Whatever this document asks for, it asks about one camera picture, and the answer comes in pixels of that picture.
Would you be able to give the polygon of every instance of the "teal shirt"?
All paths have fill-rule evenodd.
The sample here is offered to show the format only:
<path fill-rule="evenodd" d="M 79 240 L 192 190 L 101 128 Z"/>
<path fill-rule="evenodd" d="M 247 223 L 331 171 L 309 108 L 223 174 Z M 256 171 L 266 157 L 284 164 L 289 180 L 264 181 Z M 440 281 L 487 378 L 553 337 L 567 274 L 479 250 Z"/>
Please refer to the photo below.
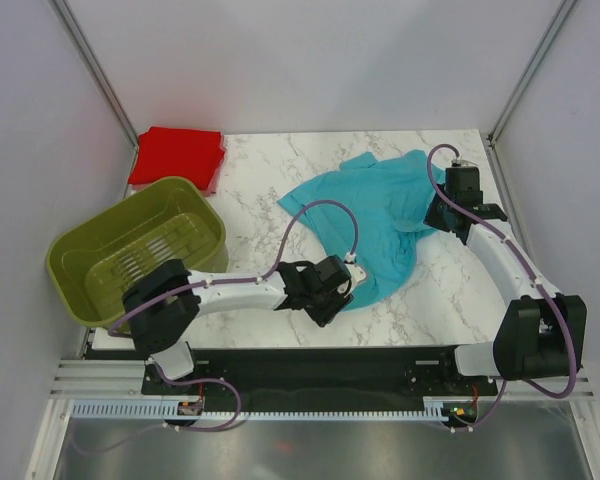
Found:
<path fill-rule="evenodd" d="M 359 224 L 357 262 L 367 280 L 354 291 L 347 309 L 366 307 L 400 288 L 416 265 L 416 243 L 435 230 L 423 221 L 434 190 L 427 176 L 427 156 L 413 150 L 391 160 L 378 161 L 363 153 L 328 172 L 303 183 L 282 199 L 280 206 L 295 215 L 315 200 L 337 200 L 349 207 Z M 444 172 L 434 168 L 438 183 Z M 319 205 L 300 222 L 318 237 L 327 255 L 344 255 L 353 243 L 353 226 L 338 207 Z"/>

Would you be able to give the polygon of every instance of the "marble surface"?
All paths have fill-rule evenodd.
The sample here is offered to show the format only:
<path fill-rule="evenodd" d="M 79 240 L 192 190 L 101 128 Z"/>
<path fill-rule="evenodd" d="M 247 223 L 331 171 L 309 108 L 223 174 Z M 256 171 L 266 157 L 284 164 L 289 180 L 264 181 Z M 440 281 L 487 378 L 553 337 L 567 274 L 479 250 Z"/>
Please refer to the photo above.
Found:
<path fill-rule="evenodd" d="M 229 271 L 270 266 L 290 219 L 276 201 L 303 181 L 365 151 L 382 160 L 443 142 L 480 167 L 485 201 L 499 203 L 476 130 L 228 135 L 218 192 L 209 200 L 226 226 Z M 441 152 L 435 163 L 444 168 L 450 160 Z M 316 237 L 298 224 L 283 259 L 322 258 Z M 416 269 L 400 290 L 374 306 L 340 313 L 325 328 L 302 311 L 239 310 L 197 318 L 183 338 L 194 348 L 474 343 L 495 337 L 504 312 L 482 264 L 453 235 L 438 232 L 418 243 Z M 131 345 L 98 329 L 93 347 Z"/>

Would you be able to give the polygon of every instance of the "red towel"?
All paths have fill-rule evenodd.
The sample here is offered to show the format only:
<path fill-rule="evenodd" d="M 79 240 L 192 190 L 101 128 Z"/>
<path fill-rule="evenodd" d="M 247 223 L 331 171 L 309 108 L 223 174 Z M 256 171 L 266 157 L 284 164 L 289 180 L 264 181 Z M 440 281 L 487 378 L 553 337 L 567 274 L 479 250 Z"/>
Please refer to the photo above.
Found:
<path fill-rule="evenodd" d="M 178 176 L 191 180 L 199 190 L 215 191 L 212 180 L 224 158 L 222 144 L 220 132 L 151 127 L 139 137 L 138 161 L 129 183 L 142 185 Z"/>

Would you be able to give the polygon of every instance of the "purple cable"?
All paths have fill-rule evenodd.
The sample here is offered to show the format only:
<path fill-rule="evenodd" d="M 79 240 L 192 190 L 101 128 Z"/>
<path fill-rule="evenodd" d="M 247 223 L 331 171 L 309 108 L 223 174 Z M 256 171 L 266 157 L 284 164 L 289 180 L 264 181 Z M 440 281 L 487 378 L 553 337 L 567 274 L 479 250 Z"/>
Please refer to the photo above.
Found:
<path fill-rule="evenodd" d="M 300 219 L 300 217 L 302 217 L 302 215 L 304 215 L 307 212 L 307 210 L 309 210 L 310 208 L 313 208 L 317 205 L 335 205 L 336 207 L 339 207 L 342 210 L 344 210 L 347 213 L 347 215 L 349 215 L 349 217 L 351 218 L 351 222 L 353 223 L 353 245 L 351 246 L 351 251 L 349 253 L 354 254 L 356 252 L 356 249 L 358 248 L 358 221 L 356 220 L 356 217 L 353 215 L 353 212 L 349 208 L 347 208 L 345 205 L 343 205 L 342 203 L 340 203 L 336 200 L 328 200 L 328 199 L 327 200 L 316 200 L 315 202 L 308 203 L 307 205 L 302 207 L 300 209 L 300 211 L 293 216 L 293 218 L 289 222 L 289 225 L 287 225 L 287 229 L 284 231 L 284 234 L 282 235 L 282 240 L 280 241 L 280 248 L 278 249 L 278 254 L 276 255 L 276 259 L 273 262 L 273 265 L 271 266 L 271 268 L 264 275 L 262 275 L 262 280 L 266 280 L 267 278 L 269 278 L 271 275 L 273 275 L 276 272 L 276 269 L 278 268 L 278 265 L 280 264 L 280 260 L 282 259 L 282 253 L 284 251 L 284 247 L 287 243 L 287 240 L 289 239 L 289 234 L 291 233 L 291 228 Z M 254 283 L 254 282 L 257 282 L 258 280 L 259 280 L 258 277 L 225 278 L 225 279 L 213 280 L 211 282 L 211 285 L 230 285 L 230 284 L 236 284 L 236 283 Z M 131 318 L 133 318 L 140 312 L 143 312 L 147 308 L 152 307 L 153 305 L 160 303 L 163 300 L 165 300 L 169 297 L 172 297 L 174 295 L 178 295 L 180 293 L 186 292 L 187 290 L 193 290 L 194 288 L 200 288 L 200 287 L 204 287 L 204 286 L 207 286 L 207 284 L 204 281 L 189 283 L 187 285 L 182 285 L 178 288 L 174 288 L 174 289 L 164 292 L 156 297 L 153 297 L 151 300 L 143 303 L 142 305 L 139 305 L 138 307 L 134 308 L 133 310 L 130 310 L 129 312 L 125 313 L 122 317 L 120 317 L 118 320 L 116 320 L 108 328 L 109 336 L 120 337 L 120 338 L 130 338 L 131 335 L 124 334 L 124 333 L 118 333 L 116 330 L 118 328 L 120 328 L 121 325 L 125 324 Z"/>
<path fill-rule="evenodd" d="M 429 152 L 429 156 L 427 157 L 427 174 L 429 175 L 429 181 L 431 182 L 431 185 L 433 185 L 433 189 L 436 191 L 438 196 L 451 208 L 453 208 L 454 210 L 457 210 L 458 212 L 462 213 L 463 215 L 469 217 L 474 222 L 482 225 L 487 230 L 489 230 L 491 233 L 493 233 L 496 237 L 498 237 L 500 240 L 502 240 L 503 243 L 505 245 L 507 245 L 507 247 L 509 247 L 509 250 L 511 250 L 511 252 L 518 259 L 518 261 L 520 262 L 520 265 L 522 265 L 522 268 L 524 268 L 527 275 L 529 275 L 529 278 L 531 279 L 531 281 L 535 283 L 538 276 L 533 271 L 533 268 L 531 267 L 531 265 L 529 264 L 529 262 L 527 261 L 527 259 L 523 255 L 523 253 L 520 251 L 520 249 L 518 249 L 518 247 L 513 242 L 511 242 L 509 239 L 507 239 L 507 236 L 503 232 L 501 232 L 498 228 L 496 228 L 489 222 L 481 219 L 477 215 L 474 215 L 469 210 L 462 208 L 460 205 L 458 205 L 453 200 L 451 200 L 449 197 L 447 197 L 445 195 L 445 193 L 440 189 L 440 187 L 438 187 L 438 184 L 436 183 L 435 178 L 433 176 L 432 164 L 433 164 L 433 155 L 441 148 L 448 148 L 448 149 L 452 150 L 453 153 L 455 153 L 456 157 L 460 157 L 460 152 L 458 151 L 458 149 L 456 147 L 454 147 L 453 145 L 449 145 L 448 143 L 441 143 L 440 145 L 436 145 L 435 147 L 433 147 L 431 149 L 431 151 Z M 565 321 L 564 316 L 562 315 L 562 312 L 558 308 L 558 305 L 556 305 L 556 302 L 553 300 L 553 298 L 551 298 L 549 293 L 545 290 L 544 286 L 539 284 L 539 285 L 536 285 L 536 288 L 538 289 L 538 292 L 540 292 L 542 297 L 546 300 L 547 304 L 549 305 L 549 308 L 551 308 L 551 311 L 556 316 L 556 320 L 558 320 L 558 325 L 560 326 L 560 331 L 562 332 L 562 335 L 564 337 L 564 343 L 565 343 L 565 346 L 567 349 L 567 359 L 569 362 L 569 380 L 568 380 L 567 386 L 564 388 L 564 390 L 559 393 L 555 393 L 550 390 L 547 390 L 543 386 L 538 385 L 533 380 L 525 380 L 525 381 L 529 385 L 534 387 L 536 390 L 540 391 L 541 393 L 544 393 L 548 397 L 556 398 L 556 399 L 566 398 L 571 394 L 571 392 L 573 392 L 573 389 L 576 385 L 576 375 L 578 372 L 578 367 L 576 365 L 576 352 L 575 352 L 575 348 L 573 347 L 573 340 L 571 339 L 571 334 L 569 332 L 569 327 L 567 326 L 567 322 Z"/>
<path fill-rule="evenodd" d="M 496 397 L 496 399 L 493 401 L 493 403 L 491 404 L 491 408 L 487 411 L 487 413 L 485 413 L 483 416 L 481 416 L 478 420 L 476 420 L 476 422 L 471 425 L 471 428 L 475 428 L 481 424 L 483 424 L 484 422 L 487 421 L 487 419 L 493 414 L 493 412 L 495 411 L 496 407 L 498 406 L 498 404 L 500 403 L 500 401 L 502 400 L 502 397 L 504 395 L 504 391 L 507 388 L 507 381 L 506 380 L 502 380 L 502 385 L 500 385 L 500 391 L 498 392 L 498 396 Z M 467 427 L 458 427 L 456 428 L 456 432 L 466 432 L 469 431 L 469 426 Z"/>
<path fill-rule="evenodd" d="M 226 387 L 229 390 L 231 390 L 231 393 L 233 393 L 236 397 L 235 412 L 231 416 L 231 418 L 229 420 L 227 420 L 226 422 L 224 422 L 220 425 L 217 425 L 215 427 L 179 427 L 180 430 L 187 430 L 187 431 L 191 431 L 191 432 L 221 432 L 221 431 L 227 430 L 229 427 L 231 427 L 233 425 L 233 423 L 238 419 L 238 416 L 242 412 L 242 399 L 240 398 L 240 394 L 238 393 L 238 390 L 236 389 L 236 387 L 231 385 L 229 382 L 227 382 L 225 380 L 221 380 L 219 378 L 198 378 L 195 380 L 174 381 L 174 380 L 168 379 L 165 376 L 164 371 L 162 370 L 162 368 L 160 368 L 160 366 L 158 364 L 155 364 L 155 366 L 156 366 L 156 370 L 158 371 L 158 374 L 160 375 L 162 380 L 168 385 L 183 386 L 183 385 L 196 385 L 199 383 L 204 383 L 204 384 L 216 383 L 218 385 L 222 385 L 223 387 Z M 132 433 L 128 437 L 123 438 L 122 440 L 120 440 L 108 447 L 99 448 L 97 450 L 86 450 L 76 443 L 75 434 L 74 434 L 75 433 L 75 425 L 73 425 L 70 427 L 70 430 L 69 430 L 69 444 L 73 447 L 73 449 L 76 452 L 78 452 L 78 454 L 80 454 L 84 457 L 96 457 L 98 455 L 103 455 L 112 450 L 115 450 L 116 448 L 121 447 L 125 443 L 128 443 L 132 440 L 135 440 L 138 437 L 141 437 L 145 433 L 149 433 L 154 430 L 158 430 L 159 428 L 164 428 L 164 423 L 154 423 L 152 425 L 149 425 L 148 427 L 142 428 L 142 429 L 138 430 L 137 432 Z"/>
<path fill-rule="evenodd" d="M 158 365 L 157 363 L 155 363 L 154 365 L 156 367 L 156 370 L 158 371 L 158 375 L 160 375 L 162 381 L 167 385 L 172 385 L 174 387 L 182 387 L 185 385 L 198 385 L 200 383 L 216 383 L 231 390 L 231 393 L 233 393 L 236 397 L 236 409 L 231 418 L 226 422 L 221 423 L 220 425 L 216 425 L 215 427 L 180 427 L 180 430 L 188 430 L 191 432 L 222 432 L 223 430 L 226 430 L 231 425 L 233 425 L 233 423 L 238 419 L 238 416 L 240 416 L 240 413 L 242 412 L 242 399 L 240 398 L 240 393 L 238 393 L 236 387 L 231 385 L 226 380 L 222 380 L 219 378 L 196 378 L 195 380 L 181 381 L 171 380 L 167 378 L 167 376 L 164 374 L 164 371 L 162 370 L 162 368 L 160 368 L 160 365 Z"/>

